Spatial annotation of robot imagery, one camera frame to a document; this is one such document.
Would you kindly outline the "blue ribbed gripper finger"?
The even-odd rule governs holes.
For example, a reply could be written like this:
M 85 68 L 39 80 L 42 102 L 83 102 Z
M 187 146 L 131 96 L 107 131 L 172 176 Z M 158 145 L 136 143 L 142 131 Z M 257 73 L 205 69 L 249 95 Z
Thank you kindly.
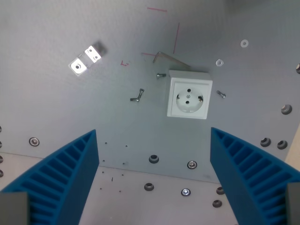
M 1 193 L 28 196 L 31 225 L 77 225 L 98 166 L 97 134 L 92 130 L 45 157 Z
M 300 173 L 225 131 L 211 128 L 210 162 L 239 225 L 286 225 L 285 191 Z

